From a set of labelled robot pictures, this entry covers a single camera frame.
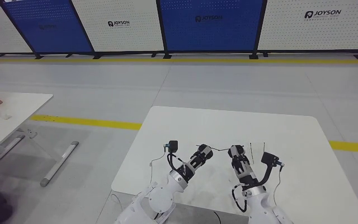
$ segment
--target white table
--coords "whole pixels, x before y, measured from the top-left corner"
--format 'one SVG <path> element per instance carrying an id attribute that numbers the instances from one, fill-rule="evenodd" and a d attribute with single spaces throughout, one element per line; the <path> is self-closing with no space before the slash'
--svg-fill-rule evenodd
<path id="1" fill-rule="evenodd" d="M 48 174 L 42 179 L 41 186 L 47 186 L 51 178 L 55 175 L 63 162 L 71 154 L 78 142 L 72 142 L 63 155 L 57 154 L 49 147 L 42 147 L 36 141 L 37 133 L 33 132 L 24 123 L 30 116 L 35 114 L 42 106 L 44 106 L 50 99 L 52 94 L 27 94 L 27 93 L 14 93 L 14 92 L 0 92 L 0 144 L 14 133 L 18 128 L 21 128 L 24 135 L 28 136 L 34 141 L 40 149 L 49 154 L 56 164 L 51 168 Z M 14 148 L 14 146 L 21 141 L 25 136 L 19 135 L 6 147 L 0 146 L 0 159 Z"/>
<path id="2" fill-rule="evenodd" d="M 276 201 L 295 224 L 358 222 L 358 199 L 313 117 L 152 107 L 112 183 L 112 190 L 128 194 L 142 191 L 150 182 L 150 161 L 163 154 L 163 144 L 169 140 L 178 140 L 176 155 L 184 161 L 197 150 L 196 144 L 214 148 L 244 145 L 247 157 L 254 159 L 252 167 L 259 180 L 266 170 L 260 163 L 265 142 L 265 151 L 286 164 Z M 185 192 L 175 195 L 175 202 L 242 214 L 231 196 L 238 179 L 230 163 L 226 151 L 214 151 L 214 156 L 189 181 Z M 170 170 L 165 157 L 153 162 L 153 181 L 165 181 Z M 265 184 L 272 204 L 278 170 L 273 170 Z"/>

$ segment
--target metal table leg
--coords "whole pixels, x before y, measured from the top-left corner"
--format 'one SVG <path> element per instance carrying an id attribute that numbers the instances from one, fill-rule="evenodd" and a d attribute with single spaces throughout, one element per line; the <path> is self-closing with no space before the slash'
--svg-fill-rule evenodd
<path id="1" fill-rule="evenodd" d="M 68 156 L 71 154 L 71 152 L 74 150 L 74 148 L 76 148 L 76 146 L 78 146 L 78 142 L 74 141 L 71 143 L 71 145 L 67 148 L 67 150 L 65 151 L 65 153 L 63 155 L 59 155 L 57 152 L 55 152 L 53 149 L 51 149 L 50 147 L 43 147 L 41 145 L 39 145 L 38 142 L 35 141 L 35 137 L 36 138 L 41 138 L 40 136 L 37 135 L 36 132 L 33 132 L 30 128 L 28 128 L 25 125 L 22 125 L 22 129 L 24 130 L 24 133 L 44 152 L 46 152 L 51 158 L 53 158 L 54 160 L 56 160 L 55 165 L 51 168 L 51 170 L 46 174 L 46 176 L 42 179 L 42 181 L 40 182 L 40 185 L 45 187 L 48 185 L 48 183 L 50 182 L 50 180 L 52 179 L 52 177 L 56 174 L 56 172 L 59 170 L 59 168 L 61 167 L 61 165 L 66 161 L 66 159 L 68 158 Z"/>
<path id="2" fill-rule="evenodd" d="M 2 151 L 0 153 L 0 159 L 4 157 L 16 144 L 18 144 L 25 136 L 19 135 L 17 136 L 10 144 L 8 144 L 6 147 L 0 146 L 0 150 Z"/>

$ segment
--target perforated panel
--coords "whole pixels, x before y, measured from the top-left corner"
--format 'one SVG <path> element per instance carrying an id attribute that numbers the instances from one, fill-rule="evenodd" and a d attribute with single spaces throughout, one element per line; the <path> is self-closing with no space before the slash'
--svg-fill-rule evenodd
<path id="1" fill-rule="evenodd" d="M 3 4 L 36 52 L 91 52 L 69 0 Z"/>
<path id="2" fill-rule="evenodd" d="M 358 1 L 268 0 L 258 49 L 358 49 Z"/>
<path id="3" fill-rule="evenodd" d="M 168 50 L 253 50 L 262 0 L 161 0 Z"/>
<path id="4" fill-rule="evenodd" d="M 0 8 L 0 53 L 31 53 L 31 49 Z"/>
<path id="5" fill-rule="evenodd" d="M 156 0 L 73 0 L 98 52 L 163 50 Z"/>

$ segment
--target yellow stripe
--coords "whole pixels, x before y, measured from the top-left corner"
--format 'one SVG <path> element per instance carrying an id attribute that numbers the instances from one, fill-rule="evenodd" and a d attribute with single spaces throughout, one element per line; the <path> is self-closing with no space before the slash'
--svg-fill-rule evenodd
<path id="1" fill-rule="evenodd" d="M 356 142 L 336 142 L 330 141 L 331 147 L 334 150 L 344 150 L 351 152 L 358 152 L 358 143 Z"/>
<path id="2" fill-rule="evenodd" d="M 93 59 L 46 59 L 41 60 L 34 59 L 0 59 L 0 62 L 161 62 L 161 63 L 172 63 L 172 62 L 187 62 L 187 63 L 293 63 L 293 64 L 358 64 L 357 59 L 346 59 L 346 60 L 335 60 L 335 59 L 200 59 L 200 58 L 173 58 L 173 59 L 156 59 L 156 58 L 100 58 L 98 60 Z"/>
<path id="3" fill-rule="evenodd" d="M 94 120 L 84 118 L 67 118 L 63 116 L 48 116 L 48 115 L 34 115 L 31 120 L 38 120 L 42 122 L 56 122 L 65 124 L 79 124 L 79 125 L 90 125 L 106 128 L 121 128 L 130 130 L 139 130 L 142 124 L 130 123 L 130 122 L 115 122 L 110 120 Z"/>
<path id="4" fill-rule="evenodd" d="M 98 126 L 98 127 L 106 127 L 106 128 L 120 128 L 120 129 L 129 129 L 129 130 L 139 130 L 140 127 L 142 126 L 142 124 L 139 123 L 116 122 L 110 120 L 94 120 L 94 119 L 84 119 L 84 118 L 67 118 L 63 116 L 48 116 L 48 115 L 34 115 L 31 117 L 31 120 L 38 120 L 42 122 L 89 125 L 89 126 Z M 330 141 L 329 143 L 332 149 L 334 150 L 358 152 L 358 143 L 355 142 Z"/>

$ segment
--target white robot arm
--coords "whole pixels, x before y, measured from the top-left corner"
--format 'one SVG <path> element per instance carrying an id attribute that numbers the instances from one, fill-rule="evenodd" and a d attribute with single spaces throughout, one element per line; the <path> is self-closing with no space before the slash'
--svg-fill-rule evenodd
<path id="1" fill-rule="evenodd" d="M 232 158 L 232 166 L 235 170 L 236 176 L 242 186 L 242 195 L 245 197 L 245 206 L 241 208 L 236 201 L 234 189 L 232 195 L 237 207 L 245 212 L 247 204 L 251 209 L 249 216 L 249 224 L 293 224 L 285 212 L 277 207 L 270 206 L 268 202 L 269 194 L 266 191 L 264 184 L 268 181 L 271 170 L 273 167 L 281 166 L 280 171 L 284 164 L 279 161 L 279 158 L 270 153 L 264 152 L 261 162 L 267 165 L 267 169 L 263 179 L 259 182 L 250 166 L 250 162 L 245 156 L 245 150 L 242 146 L 231 146 L 228 151 L 229 156 Z"/>
<path id="2" fill-rule="evenodd" d="M 118 216 L 115 224 L 163 223 L 175 208 L 175 203 L 173 202 L 174 193 L 184 192 L 195 171 L 213 156 L 211 148 L 202 144 L 190 157 L 189 162 L 183 162 L 183 165 L 176 169 L 173 166 L 172 157 L 176 157 L 174 153 L 178 150 L 178 142 L 170 141 L 169 144 L 164 145 L 165 148 L 168 148 L 167 159 L 172 168 L 172 171 L 167 174 L 167 182 L 159 185 L 156 182 L 151 183 L 137 197 L 133 198 L 133 202 Z M 146 196 L 148 196 L 150 208 L 160 214 L 155 218 L 150 218 L 142 208 L 141 202 Z"/>

